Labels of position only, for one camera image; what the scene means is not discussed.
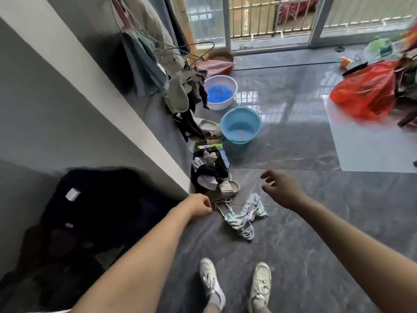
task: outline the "person's left hand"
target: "person's left hand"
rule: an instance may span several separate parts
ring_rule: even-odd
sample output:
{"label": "person's left hand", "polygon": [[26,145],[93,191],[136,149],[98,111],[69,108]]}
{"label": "person's left hand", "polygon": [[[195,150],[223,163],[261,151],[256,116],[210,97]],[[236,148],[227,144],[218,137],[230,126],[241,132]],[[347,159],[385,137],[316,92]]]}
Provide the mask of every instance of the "person's left hand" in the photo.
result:
{"label": "person's left hand", "polygon": [[190,194],[178,206],[187,209],[192,218],[204,217],[213,212],[210,199],[201,193]]}

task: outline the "forearm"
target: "forearm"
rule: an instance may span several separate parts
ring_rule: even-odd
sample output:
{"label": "forearm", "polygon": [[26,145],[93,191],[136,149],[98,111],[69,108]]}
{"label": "forearm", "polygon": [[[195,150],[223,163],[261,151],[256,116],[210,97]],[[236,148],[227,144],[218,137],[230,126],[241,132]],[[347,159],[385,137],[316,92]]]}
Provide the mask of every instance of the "forearm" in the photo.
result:
{"label": "forearm", "polygon": [[350,225],[320,203],[305,200],[299,215],[383,312],[415,312],[417,264]]}
{"label": "forearm", "polygon": [[189,210],[181,203],[173,208],[103,274],[71,312],[154,312],[190,217]]}

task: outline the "foot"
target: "foot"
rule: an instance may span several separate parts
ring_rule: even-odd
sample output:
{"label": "foot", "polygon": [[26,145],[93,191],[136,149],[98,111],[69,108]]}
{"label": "foot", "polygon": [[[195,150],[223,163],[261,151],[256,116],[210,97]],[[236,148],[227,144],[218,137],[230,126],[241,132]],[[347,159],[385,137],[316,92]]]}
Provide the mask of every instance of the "foot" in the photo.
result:
{"label": "foot", "polygon": [[266,263],[258,263],[253,273],[251,297],[248,301],[250,313],[258,311],[263,306],[268,306],[271,285],[271,270]]}
{"label": "foot", "polygon": [[226,297],[217,281],[216,268],[209,258],[203,258],[200,261],[200,277],[206,290],[207,299],[210,299],[213,294],[220,298],[219,310],[223,310],[226,304]]}

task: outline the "hand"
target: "hand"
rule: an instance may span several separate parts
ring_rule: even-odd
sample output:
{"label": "hand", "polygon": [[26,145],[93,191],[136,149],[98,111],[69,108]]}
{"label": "hand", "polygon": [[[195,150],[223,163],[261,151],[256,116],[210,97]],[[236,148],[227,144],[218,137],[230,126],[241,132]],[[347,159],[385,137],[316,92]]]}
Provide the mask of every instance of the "hand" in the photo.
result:
{"label": "hand", "polygon": [[309,199],[290,176],[276,170],[268,170],[261,175],[265,179],[262,190],[264,190],[276,203],[294,212]]}
{"label": "hand", "polygon": [[210,200],[204,194],[190,194],[178,207],[190,212],[192,218],[200,218],[213,212]]}

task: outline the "sock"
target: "sock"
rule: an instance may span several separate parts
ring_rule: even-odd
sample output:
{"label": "sock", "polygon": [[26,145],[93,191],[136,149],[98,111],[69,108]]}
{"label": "sock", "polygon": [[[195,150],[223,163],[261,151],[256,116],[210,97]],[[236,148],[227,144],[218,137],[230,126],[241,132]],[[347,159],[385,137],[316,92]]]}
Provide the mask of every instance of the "sock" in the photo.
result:
{"label": "sock", "polygon": [[209,301],[208,303],[212,303],[215,306],[217,306],[220,312],[222,311],[220,309],[220,297],[216,293],[213,293],[208,301]]}
{"label": "sock", "polygon": [[252,308],[255,313],[265,306],[266,306],[265,300],[259,300],[256,298],[252,300]]}

